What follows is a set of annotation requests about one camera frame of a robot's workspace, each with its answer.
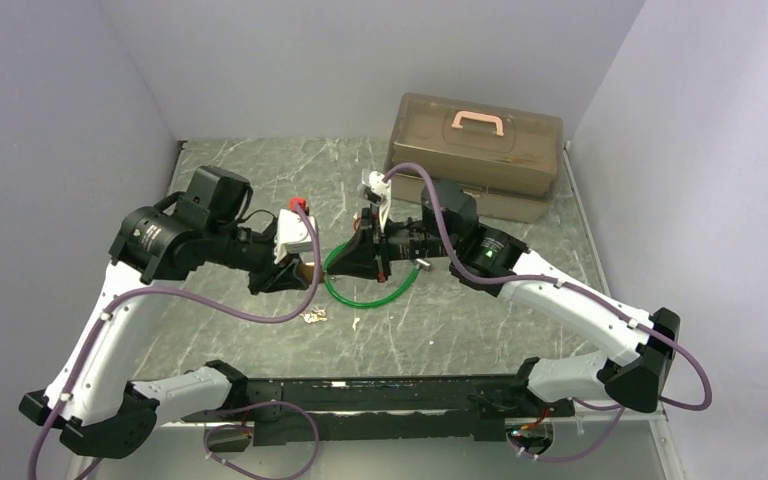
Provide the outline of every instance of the black mount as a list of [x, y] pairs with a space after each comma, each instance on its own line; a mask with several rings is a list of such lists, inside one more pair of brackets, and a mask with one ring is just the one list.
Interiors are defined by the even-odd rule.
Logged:
[[[244, 177], [214, 166], [196, 169], [186, 192], [130, 213], [110, 255], [142, 272], [140, 281], [184, 280], [207, 262], [249, 272], [249, 291], [276, 292], [308, 287], [297, 268], [298, 255], [278, 265], [273, 248], [277, 220], [262, 232], [243, 226], [254, 191]], [[165, 210], [174, 206], [171, 215]]]
[[378, 221], [374, 205], [360, 212], [357, 231], [328, 267], [331, 275], [347, 275], [384, 282], [390, 278], [390, 262], [446, 256], [439, 237], [429, 234], [421, 221]]
[[[678, 339], [681, 319], [671, 310], [661, 308], [649, 318], [654, 330], [670, 340]], [[675, 358], [675, 350], [655, 337], [638, 345], [637, 360], [624, 367], [608, 360], [596, 374], [605, 384], [605, 392], [621, 405], [638, 412], [651, 413], [658, 408], [664, 383]]]

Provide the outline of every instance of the white wall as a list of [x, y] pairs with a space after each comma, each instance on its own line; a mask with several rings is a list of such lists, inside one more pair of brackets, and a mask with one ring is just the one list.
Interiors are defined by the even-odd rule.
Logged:
[[[573, 140], [612, 290], [683, 315], [690, 478], [768, 478], [768, 2], [649, 0]], [[679, 365], [667, 392], [701, 398]]]
[[[96, 0], [0, 2], [0, 479], [23, 478], [39, 431], [20, 398], [62, 366], [122, 217], [161, 195], [174, 157]], [[40, 478], [62, 478], [65, 449], [45, 451]]]
[[643, 0], [102, 0], [178, 138], [388, 136], [407, 91], [575, 131]]

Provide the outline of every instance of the toolbox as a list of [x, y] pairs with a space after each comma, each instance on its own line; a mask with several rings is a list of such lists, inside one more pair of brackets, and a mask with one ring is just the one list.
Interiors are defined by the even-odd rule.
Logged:
[[[405, 162], [454, 180], [479, 215], [533, 222], [551, 205], [563, 155], [558, 117], [428, 95], [402, 97], [385, 169]], [[422, 180], [393, 178], [393, 196], [419, 201]]]

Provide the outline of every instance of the green hose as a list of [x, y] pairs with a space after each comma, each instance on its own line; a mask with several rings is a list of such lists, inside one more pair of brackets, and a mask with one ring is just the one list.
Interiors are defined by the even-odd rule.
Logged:
[[328, 265], [331, 264], [331, 260], [334, 260], [334, 257], [336, 257], [337, 254], [340, 253], [345, 247], [346, 247], [345, 243], [338, 246], [337, 248], [334, 249], [333, 252], [331, 252], [330, 255], [328, 255], [328, 258], [325, 259], [325, 271], [326, 271], [325, 288], [328, 289], [328, 291], [331, 293], [331, 296], [333, 296], [338, 302], [342, 303], [343, 305], [346, 305], [352, 308], [378, 308], [378, 307], [387, 305], [393, 300], [399, 298], [401, 294], [405, 293], [408, 290], [408, 288], [410, 288], [410, 286], [413, 285], [414, 280], [416, 280], [416, 277], [419, 275], [418, 268], [412, 269], [410, 275], [408, 275], [408, 278], [405, 280], [405, 283], [403, 283], [398, 289], [396, 289], [395, 292], [391, 293], [390, 295], [387, 295], [381, 300], [376, 300], [374, 302], [366, 302], [366, 303], [349, 300], [348, 298], [337, 293], [337, 290], [334, 288], [334, 285], [331, 283], [331, 277], [327, 275]]

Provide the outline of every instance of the pink handle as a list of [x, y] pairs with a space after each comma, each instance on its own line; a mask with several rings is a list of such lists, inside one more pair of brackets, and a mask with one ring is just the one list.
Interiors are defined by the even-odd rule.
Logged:
[[505, 136], [505, 133], [502, 131], [501, 118], [495, 115], [487, 115], [485, 113], [470, 112], [467, 110], [461, 110], [460, 112], [457, 113], [457, 115], [455, 115], [455, 121], [452, 122], [452, 128], [463, 128], [463, 125], [461, 125], [461, 120], [463, 120], [464, 118], [469, 120], [476, 120], [479, 122], [495, 123], [496, 135], [499, 137]]

